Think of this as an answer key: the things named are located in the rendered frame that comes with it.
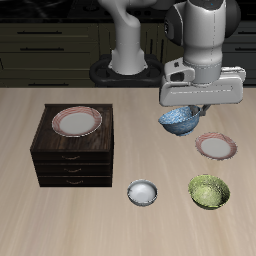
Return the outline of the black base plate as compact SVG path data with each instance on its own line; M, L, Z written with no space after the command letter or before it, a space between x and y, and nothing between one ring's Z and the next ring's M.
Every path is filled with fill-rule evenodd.
M90 67L89 76L98 88L159 88L164 66L153 54L146 54L147 69L135 75L121 75L108 67L112 56L103 54Z

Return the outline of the dark wooden cabinet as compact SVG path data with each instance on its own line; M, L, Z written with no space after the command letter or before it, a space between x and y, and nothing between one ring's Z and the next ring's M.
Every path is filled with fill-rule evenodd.
M102 116L100 127L83 137L65 137L52 128L53 118L77 104L46 104L30 153L41 187L111 187L114 120L111 104L89 104Z

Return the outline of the blue bowl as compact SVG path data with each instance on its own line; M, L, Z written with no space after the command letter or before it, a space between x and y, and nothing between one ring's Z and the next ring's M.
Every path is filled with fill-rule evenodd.
M197 126L199 117L200 111L192 114L189 106L185 106L163 114L158 122L167 132L177 136L186 136Z

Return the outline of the dark kitchen cupboards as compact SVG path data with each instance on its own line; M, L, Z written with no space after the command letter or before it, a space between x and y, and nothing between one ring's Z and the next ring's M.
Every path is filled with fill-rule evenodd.
M238 0L238 31L224 44L224 66L246 69L256 85L256 1ZM141 48L163 64L183 49L164 35L167 10L129 8L141 22ZM97 0L0 0L0 87L94 87L90 66L115 48L110 14Z

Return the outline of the green bowl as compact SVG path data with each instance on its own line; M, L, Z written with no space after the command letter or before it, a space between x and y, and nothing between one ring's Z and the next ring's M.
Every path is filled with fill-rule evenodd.
M208 210L222 207L230 198L228 185L220 178L209 174L192 178L188 184L188 192L199 207Z

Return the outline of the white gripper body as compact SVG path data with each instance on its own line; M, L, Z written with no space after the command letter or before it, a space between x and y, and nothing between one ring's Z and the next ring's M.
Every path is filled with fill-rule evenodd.
M239 103L243 99L246 71L241 67L223 67L218 80L208 86L163 79L159 92L162 106L215 105Z

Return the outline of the red-rimmed white plate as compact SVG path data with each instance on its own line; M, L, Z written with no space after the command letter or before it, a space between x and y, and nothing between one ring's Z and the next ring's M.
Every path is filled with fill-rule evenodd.
M52 119L52 129L65 137L82 137L95 132L102 115L92 107L75 106L64 109Z
M195 140L195 147L201 155L218 161L232 158L238 150L231 138L216 132L200 135Z

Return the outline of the small white bowl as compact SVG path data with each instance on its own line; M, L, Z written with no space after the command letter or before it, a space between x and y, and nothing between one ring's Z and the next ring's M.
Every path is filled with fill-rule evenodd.
M158 196L158 190L151 181L139 179L129 184L127 196L136 206L146 207L155 202Z

